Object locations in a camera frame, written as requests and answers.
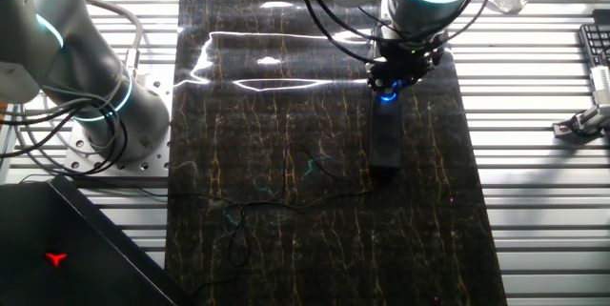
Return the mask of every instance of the white cable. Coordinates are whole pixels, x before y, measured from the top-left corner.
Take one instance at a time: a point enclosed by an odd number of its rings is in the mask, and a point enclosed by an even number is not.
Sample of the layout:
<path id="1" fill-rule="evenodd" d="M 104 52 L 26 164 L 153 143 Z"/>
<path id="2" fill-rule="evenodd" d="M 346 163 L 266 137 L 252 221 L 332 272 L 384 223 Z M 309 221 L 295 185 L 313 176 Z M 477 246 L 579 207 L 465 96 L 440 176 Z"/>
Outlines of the white cable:
<path id="1" fill-rule="evenodd" d="M 109 10 L 119 15 L 123 15 L 130 22 L 132 22 L 132 24 L 135 26 L 135 38 L 133 39 L 132 49 L 138 50 L 140 48 L 140 42 L 142 41 L 142 37 L 144 36 L 144 27 L 142 26 L 142 22 L 140 21 L 140 19 L 138 19 L 135 14 L 120 6 L 115 5 L 112 2 L 104 0 L 87 0 L 87 2 L 92 6 L 96 6 L 101 9 Z"/>

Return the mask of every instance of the black cable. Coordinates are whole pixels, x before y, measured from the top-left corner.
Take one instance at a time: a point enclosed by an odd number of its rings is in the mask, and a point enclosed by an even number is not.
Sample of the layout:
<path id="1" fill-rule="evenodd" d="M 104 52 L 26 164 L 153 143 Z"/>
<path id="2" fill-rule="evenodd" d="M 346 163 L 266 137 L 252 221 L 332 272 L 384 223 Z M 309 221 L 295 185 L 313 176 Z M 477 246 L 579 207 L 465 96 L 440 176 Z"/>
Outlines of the black cable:
<path id="1" fill-rule="evenodd" d="M 373 59 L 369 59 L 369 58 L 363 57 L 361 55 L 358 55 L 356 53 L 353 53 L 352 51 L 349 51 L 348 49 L 343 47 L 341 44 L 336 42 L 335 39 L 333 38 L 333 36 L 330 33 L 328 33 L 326 28 L 324 28 L 324 25 L 322 25 L 320 20 L 317 18 L 317 15 L 315 15 L 315 11 L 314 11 L 314 8 L 312 7 L 310 0 L 303 0 L 303 1 L 305 1 L 305 6 L 307 7 L 307 11 L 309 12 L 310 16 L 312 17 L 312 20 L 314 20 L 314 23 L 317 26 L 317 28 L 322 32 L 322 34 L 324 34 L 324 36 L 326 36 L 326 38 L 333 45 L 335 45 L 336 48 L 341 50 L 343 53 L 349 55 L 350 57 L 359 60 L 360 62 L 371 63 L 371 64 L 376 63 L 376 61 L 374 61 Z"/>
<path id="2" fill-rule="evenodd" d="M 112 107 L 107 107 L 107 111 L 103 110 L 103 109 L 98 109 L 100 111 L 100 113 L 102 113 L 102 115 L 106 115 L 107 113 L 110 113 L 113 116 L 116 116 L 119 119 L 119 123 L 121 124 L 121 127 L 125 127 L 125 125 L 122 123 L 122 120 L 120 119 L 120 117 L 118 116 L 118 114 L 116 113 L 116 111 L 112 108 Z M 111 122 L 111 118 L 109 116 L 104 116 L 105 121 L 108 123 L 109 128 L 111 129 L 111 135 L 112 137 L 115 137 L 115 132 L 116 132 L 116 128 L 114 127 L 114 124 Z M 26 130 L 28 132 L 28 135 L 30 136 L 30 139 L 32 139 L 33 141 L 33 133 L 31 133 L 31 129 L 29 125 L 26 125 Z M 114 159 L 113 162 L 111 162 L 109 164 L 109 166 L 105 167 L 105 165 L 109 162 L 110 157 L 113 156 L 114 154 L 114 149 L 115 149 L 115 140 L 111 143 L 111 147 L 110 147 L 110 153 L 106 156 L 106 158 L 104 159 L 104 161 L 102 161 L 98 166 L 93 167 L 92 169 L 86 171 L 86 172 L 82 172 L 80 173 L 79 171 L 76 171 L 74 169 L 68 168 L 65 165 L 57 162 L 55 159 L 53 159 L 49 154 L 47 154 L 43 149 L 39 148 L 38 151 L 45 157 L 47 158 L 52 164 L 54 164 L 55 166 L 57 166 L 59 169 L 63 169 L 64 172 L 58 172 L 55 169 L 52 168 L 48 168 L 46 167 L 42 162 L 40 162 L 33 154 L 28 153 L 28 156 L 30 157 L 30 159 L 36 163 L 41 169 L 45 170 L 46 172 L 49 173 L 54 173 L 54 174 L 62 174 L 62 175 L 66 175 L 66 176 L 78 176 L 78 175 L 88 175 L 88 174 L 96 174 L 96 173 L 102 173 L 104 171 L 106 171 L 107 169 L 109 169 L 110 167 L 112 167 L 116 161 L 118 159 L 120 159 L 120 157 L 122 156 L 123 152 L 126 150 L 127 148 L 127 130 L 124 128 L 123 129 L 123 134 L 125 136 L 125 143 L 123 144 L 123 150 L 121 151 L 121 153 L 119 153 L 119 155 Z M 18 134 L 17 138 L 21 143 L 21 139 L 23 139 L 21 137 L 21 133 Z"/>
<path id="3" fill-rule="evenodd" d="M 360 32 L 360 31 L 354 29 L 350 25 L 346 24 L 340 18 L 338 18 L 333 13 L 333 11 L 328 8 L 328 6 L 324 2 L 324 0 L 316 0 L 316 1 L 317 1 L 318 5 L 320 7 L 322 7 L 322 9 L 326 12 L 326 14 L 328 16 L 330 16 L 336 23 L 338 23 L 339 26 L 341 26 L 342 28 L 344 28 L 347 31 L 350 31 L 350 32 L 352 32 L 352 33 L 354 33 L 356 35 L 359 35 L 359 36 L 361 36 L 361 37 L 363 37 L 365 39 L 377 41 L 378 43 L 405 44 L 405 43 L 413 43 L 413 42 L 416 42 L 416 41 L 421 41 L 421 40 L 423 40 L 423 39 L 425 39 L 427 37 L 435 35 L 439 31 L 442 31 L 447 26 L 449 26 L 452 22 L 454 22 L 454 20 L 456 18 L 458 18 L 458 16 L 460 16 L 463 13 L 463 10 L 466 8 L 466 6 L 468 6 L 468 4 L 470 3 L 471 0 L 465 0 L 464 2 L 462 2 L 460 7 L 452 14 L 452 16 L 450 16 L 446 21 L 444 21 L 441 25 L 435 27 L 434 29 L 426 31 L 426 32 L 424 32 L 422 34 L 418 34 L 418 35 L 413 36 L 413 37 L 408 37 L 408 38 L 405 38 L 403 36 L 403 35 L 408 35 L 408 33 L 403 32 L 405 34 L 400 35 L 401 39 L 387 39 L 387 38 L 376 37 L 376 36 L 364 34 L 364 33 Z"/>
<path id="4" fill-rule="evenodd" d="M 31 120 L 27 120 L 27 121 L 7 121 L 7 120 L 0 120 L 0 125 L 9 125 L 9 126 L 24 126 L 24 125 L 33 125 L 33 124 L 40 124 L 43 122 L 47 122 L 49 120 L 53 120 L 61 115 L 64 115 L 70 111 L 74 110 L 74 106 L 72 107 L 68 107 L 64 110 L 58 111 L 58 112 L 54 112 L 50 115 L 47 115 L 43 118 L 37 118 L 37 119 L 31 119 Z"/>
<path id="5" fill-rule="evenodd" d="M 430 35 L 433 35 L 435 33 L 438 33 L 440 31 L 442 31 L 443 29 L 445 29 L 446 27 L 451 25 L 454 21 L 456 21 L 456 19 L 466 10 L 466 7 L 468 7 L 468 5 L 470 4 L 471 1 L 472 0 L 464 0 L 464 2 L 461 3 L 459 8 L 450 17 L 448 17 L 443 23 L 441 23 L 435 29 L 432 29 L 432 30 L 424 32 L 423 34 L 419 34 L 419 35 L 416 35 L 414 37 L 408 38 L 408 40 L 410 40 L 410 41 L 422 40 L 422 39 L 424 39 L 424 38 L 426 38 L 426 37 L 428 37 Z M 383 21 L 381 21 L 376 16 L 374 16 L 371 13 L 369 13 L 368 11 L 364 10 L 362 7 L 358 7 L 358 9 L 360 11 L 362 11 L 365 15 L 370 17 L 371 19 L 377 21 L 380 26 L 386 27 L 386 28 L 394 31 L 401 38 L 407 39 L 407 38 L 404 37 L 404 35 L 410 35 L 411 34 L 409 32 L 399 31 L 397 29 L 394 29 L 393 27 L 391 27 L 391 26 L 387 25 L 386 23 L 384 23 Z"/>
<path id="6" fill-rule="evenodd" d="M 342 27 L 343 29 L 350 31 L 358 36 L 361 36 L 362 38 L 368 39 L 368 40 L 373 40 L 376 41 L 378 43 L 404 43 L 405 40 L 401 40 L 401 39 L 387 39 L 387 38 L 381 38 L 381 37 L 377 37 L 374 35 L 368 35 L 368 34 L 364 34 L 361 31 L 358 31 L 356 29 L 354 29 L 353 27 L 351 27 L 350 25 L 346 24 L 345 22 L 343 22 L 343 20 L 339 19 L 338 16 L 336 16 L 332 10 L 330 10 L 328 8 L 328 6 L 326 5 L 326 3 L 324 2 L 324 0 L 316 0 L 316 2 L 318 3 L 318 5 L 320 7 L 322 7 L 322 9 L 324 10 L 324 12 L 331 17 L 331 19 L 333 19 L 340 27 Z"/>
<path id="7" fill-rule="evenodd" d="M 194 292 L 193 295 L 197 294 L 198 292 L 200 292 L 201 290 L 203 290 L 205 287 L 214 285 L 214 284 L 220 284 L 220 283 L 225 283 L 225 282 L 229 282 L 231 280 L 234 280 L 237 278 L 237 276 L 240 274 L 241 270 L 243 270 L 243 268 L 249 263 L 250 261 L 250 254 L 251 254 L 251 243 L 250 243 L 250 239 L 249 239 L 249 235 L 248 235 L 248 229 L 247 229 L 247 219 L 248 219 L 248 209 L 249 208 L 254 208 L 254 207 L 263 207 L 263 206 L 270 206 L 270 207 L 277 207 L 277 208 L 282 208 L 282 209 L 286 209 L 286 210 L 291 210 L 291 211 L 302 211 L 308 208 L 313 207 L 314 205 L 323 202 L 325 200 L 329 200 L 332 198 L 345 198 L 345 197 L 360 197 L 360 196 L 364 196 L 366 194 L 372 194 L 374 193 L 376 190 L 375 189 L 370 189 L 370 190 L 365 190 L 365 191 L 361 191 L 361 192 L 357 192 L 357 193 L 341 193 L 341 194 L 329 194 L 329 195 L 324 195 L 310 203 L 304 204 L 304 205 L 291 205 L 288 204 L 286 202 L 280 202 L 277 201 L 281 196 L 283 196 L 284 191 L 286 189 L 286 177 L 287 177 L 287 161 L 288 161 L 288 150 L 290 147 L 292 146 L 297 146 L 301 149 L 303 149 L 303 151 L 311 158 L 313 159 L 313 161 L 315 162 L 315 164 L 317 165 L 317 167 L 325 174 L 327 174 L 328 176 L 330 176 L 333 179 L 338 179 L 341 181 L 356 181 L 356 179 L 352 179 L 351 177 L 348 176 L 344 176 L 344 175 L 340 175 L 340 174 L 336 174 L 336 173 L 332 173 L 330 172 L 328 169 L 324 168 L 322 166 L 322 164 L 319 162 L 318 159 L 316 159 L 312 153 L 302 144 L 300 143 L 295 143 L 295 142 L 291 142 L 288 143 L 284 146 L 283 149 L 283 158 L 282 158 L 282 192 L 277 195 L 274 199 L 271 200 L 258 200 L 258 201 L 250 201 L 250 202 L 245 202 L 245 203 L 240 203 L 240 202 L 236 202 L 228 197 L 224 197 L 224 196 L 218 196 L 218 195 L 212 195 L 212 194 L 199 194 L 199 193 L 176 193 L 176 194 L 167 194 L 167 195 L 163 195 L 163 194 L 155 194 L 152 192 L 149 192 L 141 187 L 131 187 L 131 186 L 119 186 L 107 181 L 104 181 L 102 179 L 93 177 L 93 176 L 88 176 L 88 175 L 77 175 L 77 176 L 72 176 L 72 179 L 74 181 L 74 184 L 76 185 L 77 188 L 83 188 L 82 185 L 79 186 L 79 181 L 91 181 L 91 182 L 96 182 L 96 183 L 100 183 L 103 185 L 107 185 L 109 187 L 115 187 L 115 188 L 125 188 L 125 189 L 136 189 L 140 192 L 142 192 L 143 194 L 147 194 L 150 196 L 154 196 L 154 197 L 167 197 L 167 198 L 177 198 L 177 197 L 183 197 L 183 196 L 191 196 L 191 197 L 203 197 L 203 198 L 209 198 L 212 200 L 219 200 L 219 201 L 224 201 L 226 204 L 223 208 L 223 229 L 225 231 L 225 233 L 227 235 L 230 235 L 231 238 L 229 240 L 229 245 L 228 245 L 228 259 L 229 261 L 235 266 L 240 268 L 240 271 L 235 273 L 234 275 L 225 278 L 225 279 L 221 279 L 221 280 L 217 280 L 217 281 L 211 281 L 211 282 L 206 282 L 204 284 L 202 284 L 201 286 L 199 286 Z M 31 177 L 34 176 L 35 174 L 32 175 L 28 175 L 26 176 L 20 183 L 24 183 L 24 181 Z M 236 221 L 234 223 L 234 228 L 231 230 L 227 229 L 226 226 L 226 221 L 227 221 L 227 214 L 232 210 L 232 208 L 237 208 L 239 210 L 239 220 Z M 242 232 L 243 233 L 243 237 L 244 237 L 244 243 L 245 243 L 245 250 L 244 250 L 244 255 L 243 258 L 238 260 L 235 258 L 234 256 L 234 242 L 235 239 L 237 237 L 237 233 L 238 232 Z"/>
<path id="8" fill-rule="evenodd" d="M 34 150 L 37 150 L 38 148 L 42 148 L 45 144 L 47 144 L 47 142 L 49 142 L 59 131 L 61 131 L 61 129 L 70 121 L 70 119 L 72 119 L 75 115 L 77 115 L 83 108 L 85 108 L 85 106 L 81 106 L 75 110 L 73 110 L 72 112 L 70 112 L 68 114 L 68 116 L 63 119 L 55 129 L 53 129 L 53 131 L 51 131 L 49 133 L 49 135 L 47 135 L 43 140 L 41 140 L 40 142 L 27 147 L 25 149 L 16 151 L 16 152 L 12 152 L 12 153 L 2 153 L 0 154 L 0 158 L 12 158 L 12 157 L 16 157 L 22 154 L 26 154 L 26 153 L 30 153 Z"/>

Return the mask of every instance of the red light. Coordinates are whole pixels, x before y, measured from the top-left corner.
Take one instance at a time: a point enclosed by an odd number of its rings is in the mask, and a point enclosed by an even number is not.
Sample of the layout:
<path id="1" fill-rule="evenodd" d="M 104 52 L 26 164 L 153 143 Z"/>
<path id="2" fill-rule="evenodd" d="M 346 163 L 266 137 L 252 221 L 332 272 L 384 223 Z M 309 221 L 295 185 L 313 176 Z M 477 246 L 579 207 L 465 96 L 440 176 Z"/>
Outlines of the red light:
<path id="1" fill-rule="evenodd" d="M 59 267 L 59 261 L 68 257 L 68 255 L 66 254 L 61 254 L 61 255 L 53 255 L 53 254 L 49 254 L 46 253 L 45 256 L 51 260 L 51 263 L 55 266 L 55 267 Z"/>

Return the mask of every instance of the black mat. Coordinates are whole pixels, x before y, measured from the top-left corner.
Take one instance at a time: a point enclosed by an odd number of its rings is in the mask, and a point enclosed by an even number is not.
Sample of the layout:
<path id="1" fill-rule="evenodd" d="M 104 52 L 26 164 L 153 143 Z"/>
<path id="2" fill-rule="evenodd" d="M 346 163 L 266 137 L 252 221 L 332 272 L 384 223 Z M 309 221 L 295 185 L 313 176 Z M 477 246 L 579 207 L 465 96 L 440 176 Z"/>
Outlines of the black mat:
<path id="1" fill-rule="evenodd" d="M 357 10 L 339 16 L 357 28 Z M 370 91 L 361 63 L 315 28 L 302 0 L 180 0 L 170 193 L 213 194 L 238 202 L 269 199 L 304 205 L 372 188 L 368 169 Z M 369 46 L 331 33 L 351 50 Z M 403 166 L 390 186 L 359 198 L 327 200 L 296 213 L 246 210 L 238 222 L 225 203 L 172 198 L 166 269 L 197 299 L 215 305 L 503 305 L 494 241 L 450 53 L 403 103 Z"/>

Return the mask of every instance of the metal base plate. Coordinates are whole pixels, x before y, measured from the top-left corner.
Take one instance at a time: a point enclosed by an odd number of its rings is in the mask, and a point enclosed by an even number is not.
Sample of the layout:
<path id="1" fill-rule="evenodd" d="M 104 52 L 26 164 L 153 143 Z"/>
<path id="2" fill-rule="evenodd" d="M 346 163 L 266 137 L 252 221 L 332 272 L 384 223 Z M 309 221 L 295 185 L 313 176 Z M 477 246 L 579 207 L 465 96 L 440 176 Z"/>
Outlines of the metal base plate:
<path id="1" fill-rule="evenodd" d="M 138 76 L 137 82 L 145 88 L 159 94 L 163 103 L 165 103 L 168 108 L 168 112 L 170 112 L 170 114 L 172 113 L 173 85 L 169 82 L 150 80 L 145 76 Z M 168 177 L 170 167 L 170 139 L 171 132 L 168 128 L 165 139 L 152 154 L 133 162 L 117 164 L 95 176 L 128 178 Z M 93 152 L 93 148 L 89 145 L 83 128 L 77 122 L 74 122 L 72 127 L 70 143 L 84 152 Z M 86 172 L 93 169 L 96 163 L 101 163 L 103 160 L 104 158 L 99 154 L 83 155 L 68 149 L 65 165 L 76 171 Z"/>

